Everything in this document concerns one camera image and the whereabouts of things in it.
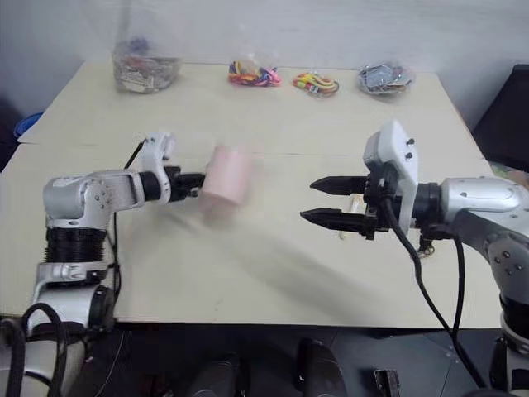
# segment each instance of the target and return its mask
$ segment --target colorful rubber bands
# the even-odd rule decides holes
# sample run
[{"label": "colorful rubber bands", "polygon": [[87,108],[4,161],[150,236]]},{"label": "colorful rubber bands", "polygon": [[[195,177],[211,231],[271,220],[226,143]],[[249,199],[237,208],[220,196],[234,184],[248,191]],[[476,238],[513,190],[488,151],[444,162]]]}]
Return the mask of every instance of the colorful rubber bands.
[{"label": "colorful rubber bands", "polygon": [[234,84],[252,87],[277,87],[281,84],[277,68],[265,69],[251,61],[234,60],[230,65],[228,79]]},{"label": "colorful rubber bands", "polygon": [[293,85],[304,89],[312,95],[328,97],[338,91],[340,85],[336,80],[322,77],[318,73],[301,73],[294,80]]}]

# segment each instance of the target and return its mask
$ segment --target pink cup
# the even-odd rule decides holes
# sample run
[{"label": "pink cup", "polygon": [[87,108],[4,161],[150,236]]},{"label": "pink cup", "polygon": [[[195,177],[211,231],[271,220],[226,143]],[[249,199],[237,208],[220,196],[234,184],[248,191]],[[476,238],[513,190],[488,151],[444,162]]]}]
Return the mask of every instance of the pink cup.
[{"label": "pink cup", "polygon": [[251,160],[248,153],[218,145],[206,169],[200,195],[211,205],[240,205],[250,184]]}]

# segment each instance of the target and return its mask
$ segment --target table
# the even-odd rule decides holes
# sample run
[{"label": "table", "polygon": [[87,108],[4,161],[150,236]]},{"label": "table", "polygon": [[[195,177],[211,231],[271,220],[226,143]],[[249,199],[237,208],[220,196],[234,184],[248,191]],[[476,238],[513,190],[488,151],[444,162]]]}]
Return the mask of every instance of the table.
[{"label": "table", "polygon": [[417,74],[406,95],[373,97],[356,88],[353,70],[323,70],[340,82],[332,98],[313,98],[290,82],[303,69],[280,68],[279,88],[226,81],[226,65],[183,65],[155,94],[118,93],[110,64],[87,63],[20,142],[129,146],[159,128],[173,132],[180,153],[211,153],[217,143],[256,153],[361,155],[367,138],[397,118],[422,155],[482,158],[439,79]]},{"label": "table", "polygon": [[[438,328],[412,263],[393,234],[345,241],[299,212],[346,208],[308,185],[326,175],[365,175],[367,138],[391,118],[413,136],[420,180],[490,175],[488,164],[434,74],[418,74],[395,98],[355,88],[355,72],[322,71],[341,83],[332,98],[289,85],[301,69],[281,68],[284,86],[226,82],[225,65],[184,65],[167,90],[118,93],[110,64],[85,64],[28,131],[0,177],[0,313],[29,303],[45,247],[41,190],[55,176],[123,166],[136,143],[159,128],[178,140],[172,162],[204,170],[221,142],[252,153],[247,203],[224,222],[205,219],[199,201],[147,205],[120,215],[122,321],[290,323]],[[417,234],[412,235],[417,242]],[[498,290],[487,263],[467,250],[462,327],[498,326]],[[439,242],[425,261],[427,287],[443,313],[456,299],[455,251]]]},{"label": "table", "polygon": [[[41,190],[58,175],[114,168],[125,147],[21,145],[0,176],[0,313],[29,304],[36,263],[45,247]],[[250,197],[230,222],[209,222],[197,199],[149,204],[120,215],[122,321],[170,323],[290,323],[358,327],[438,328],[415,286],[412,263],[392,233],[375,242],[340,240],[298,213],[345,208],[308,185],[324,175],[362,175],[357,156],[254,154]],[[175,155],[170,163],[203,170],[205,155]],[[480,159],[428,156],[420,179],[490,175]],[[412,238],[417,242],[417,234]],[[498,290],[488,264],[466,250],[465,328],[498,326]],[[424,276],[440,310],[452,315],[456,258],[439,242]]]}]

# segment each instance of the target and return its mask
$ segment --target white wall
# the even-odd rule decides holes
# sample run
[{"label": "white wall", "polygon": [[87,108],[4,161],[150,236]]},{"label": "white wall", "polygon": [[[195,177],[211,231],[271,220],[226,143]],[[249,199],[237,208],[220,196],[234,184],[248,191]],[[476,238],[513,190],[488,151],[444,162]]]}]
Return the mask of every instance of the white wall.
[{"label": "white wall", "polygon": [[[125,1],[0,0],[0,73],[13,104],[40,111],[83,60],[104,56],[113,6]],[[287,66],[359,68],[397,56],[436,71],[470,127],[512,66],[529,62],[527,0],[134,1],[155,4],[188,61],[226,63],[251,47]]]}]

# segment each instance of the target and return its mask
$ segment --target black cable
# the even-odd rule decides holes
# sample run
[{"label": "black cable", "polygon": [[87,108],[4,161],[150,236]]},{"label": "black cable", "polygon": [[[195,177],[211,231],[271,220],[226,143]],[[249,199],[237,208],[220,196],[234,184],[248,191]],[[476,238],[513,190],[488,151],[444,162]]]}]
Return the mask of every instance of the black cable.
[{"label": "black cable", "polygon": [[53,375],[51,376],[50,389],[48,390],[48,397],[60,397],[60,388],[63,384],[64,371],[66,370],[66,359],[68,356],[68,333],[63,322],[60,321],[60,317],[48,304],[41,302],[33,304],[28,310],[22,315],[21,325],[24,334],[27,336],[27,321],[29,317],[37,310],[41,310],[50,320],[54,326],[55,331],[55,366]]},{"label": "black cable", "polygon": [[[141,141],[138,146],[135,148],[135,150],[132,152],[131,157],[129,160],[125,163],[124,169],[126,170],[129,168],[134,161],[134,159],[138,156],[138,153],[140,153],[141,148],[143,147],[143,144],[145,141]],[[114,240],[112,240],[110,237],[108,238],[108,242],[110,243],[110,247],[112,248],[112,254],[114,257],[113,263],[111,267],[113,268],[113,277],[112,277],[112,289],[114,291],[114,304],[116,304],[117,299],[119,298],[119,294],[122,291],[122,271],[121,271],[121,265],[118,260],[118,246],[117,246],[117,213],[113,214],[113,234],[114,234]]]},{"label": "black cable", "polygon": [[6,397],[19,397],[26,366],[26,338],[20,325],[10,318],[0,321],[0,332],[8,330],[12,338],[11,364],[7,378]]},{"label": "black cable", "polygon": [[[398,225],[397,217],[395,216],[395,213],[393,212],[393,206],[392,206],[392,200],[391,198],[384,198],[382,200],[382,209],[384,211],[384,215],[389,223],[389,226],[393,229],[395,235],[397,236],[398,240],[401,242],[401,244],[406,248],[406,251],[409,253],[410,257],[413,261],[413,266],[415,270],[415,281],[417,282],[417,286],[419,287],[419,290],[422,293],[422,296],[426,300],[428,307],[430,310],[434,313],[439,323],[441,323],[441,326],[443,329],[448,333],[450,338],[452,339],[452,342],[455,344],[454,349],[460,356],[461,361],[463,362],[463,365],[467,369],[467,371],[470,373],[472,378],[474,379],[474,382],[479,388],[486,387],[486,384],[481,377],[481,375],[475,370],[474,364],[472,364],[472,361],[468,357],[468,355],[465,352],[465,349],[459,344],[457,339],[453,338],[452,330],[450,329],[450,326],[446,322],[446,320],[443,318],[433,301],[431,300],[430,295],[428,294],[428,291],[424,285],[424,282],[422,281],[422,264],[421,264],[421,258],[419,257],[417,251],[415,250],[415,247],[412,245],[412,243],[407,239],[406,234],[404,234],[404,231],[402,228]],[[460,251],[458,250],[458,263],[462,266],[465,265],[465,261],[461,260],[462,256],[460,256]],[[465,273],[460,273],[460,286],[465,283]],[[455,325],[457,326],[457,330],[459,331],[459,324],[460,324],[460,317],[463,310],[463,298],[464,298],[465,289],[460,290],[460,293],[458,294],[458,304],[460,306],[459,315],[456,308],[456,316],[459,318],[455,318]]]}]

